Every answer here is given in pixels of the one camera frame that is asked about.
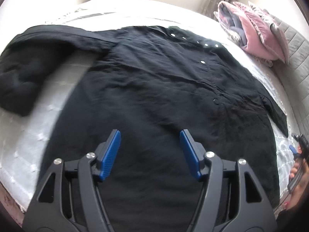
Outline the person's right hand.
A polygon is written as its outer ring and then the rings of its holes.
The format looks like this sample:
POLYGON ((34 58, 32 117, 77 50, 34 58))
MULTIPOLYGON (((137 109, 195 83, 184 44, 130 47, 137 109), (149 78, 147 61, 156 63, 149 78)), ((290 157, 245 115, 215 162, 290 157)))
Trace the person's right hand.
POLYGON ((306 163, 305 159, 296 159, 292 169, 290 170, 289 179, 294 179, 300 167, 302 167, 303 176, 301 177, 298 185, 292 191, 290 200, 285 205, 286 210, 289 210, 297 205, 306 189, 306 186, 308 185, 308 164, 306 163))

